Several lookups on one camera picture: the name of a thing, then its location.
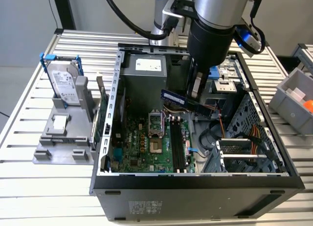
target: black cable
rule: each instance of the black cable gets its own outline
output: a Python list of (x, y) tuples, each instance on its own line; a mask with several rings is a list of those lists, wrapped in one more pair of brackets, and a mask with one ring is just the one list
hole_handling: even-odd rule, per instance
[(197, 153), (201, 158), (206, 158), (205, 156), (203, 156), (200, 151), (199, 152), (194, 152), (194, 153)]
[(5, 113), (2, 113), (1, 111), (0, 111), (0, 113), (1, 113), (3, 116), (10, 117), (9, 115), (7, 115), (7, 114), (5, 114)]
[(51, 6), (51, 2), (50, 2), (50, 0), (49, 0), (49, 5), (50, 5), (50, 9), (51, 9), (51, 12), (52, 12), (52, 15), (53, 15), (53, 18), (54, 18), (55, 24), (56, 24), (57, 29), (58, 29), (59, 27), (58, 27), (57, 19), (55, 19), (55, 15), (54, 15), (54, 13), (53, 13), (53, 10), (52, 10), (52, 6)]
[(205, 129), (204, 131), (202, 131), (201, 134), (199, 135), (199, 137), (198, 137), (198, 143), (199, 143), (199, 145), (200, 145), (203, 149), (208, 150), (208, 151), (212, 151), (212, 149), (213, 149), (213, 146), (212, 146), (212, 147), (208, 147), (208, 146), (205, 146), (205, 145), (202, 144), (202, 137), (203, 137), (203, 136), (205, 136), (205, 135), (207, 135), (207, 134), (210, 134), (211, 137), (214, 138), (215, 140), (221, 139), (220, 136), (215, 135), (215, 134), (211, 131), (211, 129), (212, 129), (214, 126), (216, 126), (217, 124), (219, 124), (219, 123), (220, 123), (220, 122), (219, 122), (218, 120), (215, 120), (215, 121), (210, 122), (209, 127), (208, 127), (207, 129)]
[(113, 0), (106, 0), (113, 10), (113, 12), (124, 22), (125, 25), (127, 25), (130, 29), (132, 29), (134, 32), (138, 33), (144, 38), (147, 38), (149, 40), (162, 40), (165, 39), (171, 32), (169, 29), (164, 29), (163, 34), (156, 35), (156, 34), (151, 34), (148, 31), (145, 31), (132, 23), (122, 12), (119, 10), (119, 8), (115, 5)]

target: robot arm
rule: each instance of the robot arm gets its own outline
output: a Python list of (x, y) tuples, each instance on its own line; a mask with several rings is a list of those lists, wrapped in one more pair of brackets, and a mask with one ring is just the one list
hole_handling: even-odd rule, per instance
[(158, 3), (156, 11), (160, 9), (159, 5), (163, 8), (166, 7), (165, 3), (172, 2), (171, 12), (167, 13), (168, 16), (165, 19), (164, 8), (162, 9), (162, 18), (159, 13), (156, 13), (155, 23), (160, 26), (159, 22), (162, 20), (163, 26), (161, 30), (153, 33), (142, 30), (128, 20), (112, 0), (107, 0), (107, 2), (129, 28), (143, 37), (155, 41), (153, 43), (156, 45), (158, 45), (157, 41), (162, 41), (170, 36), (183, 17), (191, 19), (187, 48), (193, 60), (186, 93), (194, 100), (200, 99), (210, 68), (225, 60), (233, 39), (245, 48), (244, 51), (252, 54), (259, 54), (265, 48), (264, 34), (253, 23), (261, 0), (254, 0), (250, 14), (251, 24), (261, 37), (260, 50), (258, 41), (255, 40), (256, 36), (248, 27), (244, 28), (245, 24), (240, 25), (248, 0), (195, 0), (195, 2), (192, 0), (162, 0), (161, 3)]

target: slotted metal worktable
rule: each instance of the slotted metal worktable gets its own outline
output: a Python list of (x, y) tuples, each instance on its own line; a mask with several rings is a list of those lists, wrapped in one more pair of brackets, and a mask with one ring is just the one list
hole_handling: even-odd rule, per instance
[[(180, 46), (186, 47), (186, 37)], [(99, 96), (97, 74), (110, 90), (117, 43), (147, 44), (138, 35), (100, 34), (64, 31), (54, 35), (47, 53), (82, 58), (88, 88)], [(236, 43), (230, 50), (241, 51)], [(243, 54), (260, 89), (269, 103), (276, 85), (287, 75), (270, 47), (250, 59)], [(89, 196), (91, 165), (35, 165), (33, 153), (53, 106), (53, 91), (40, 65), (0, 135), (0, 225), (104, 225), (108, 223), (96, 197)], [(282, 203), (270, 213), (254, 220), (196, 222), (133, 222), (133, 225), (209, 225), (253, 226), (313, 225), (313, 136), (300, 136), (279, 115), (272, 113), (306, 190)]]

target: case label sticker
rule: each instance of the case label sticker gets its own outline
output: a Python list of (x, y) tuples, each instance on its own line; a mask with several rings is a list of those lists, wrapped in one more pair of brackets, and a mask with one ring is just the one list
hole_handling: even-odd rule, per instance
[(156, 59), (137, 59), (136, 70), (141, 71), (159, 71), (161, 72), (161, 60)]
[(65, 71), (52, 71), (52, 75), (62, 100), (68, 104), (79, 104), (72, 75)]
[(128, 201), (131, 214), (160, 214), (162, 201)]

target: hard drive label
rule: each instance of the hard drive label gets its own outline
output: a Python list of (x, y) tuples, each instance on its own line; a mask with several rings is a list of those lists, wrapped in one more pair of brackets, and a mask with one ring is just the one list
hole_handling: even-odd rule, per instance
[(79, 104), (72, 75), (65, 71), (52, 71), (52, 75), (59, 91), (60, 97), (69, 105)]

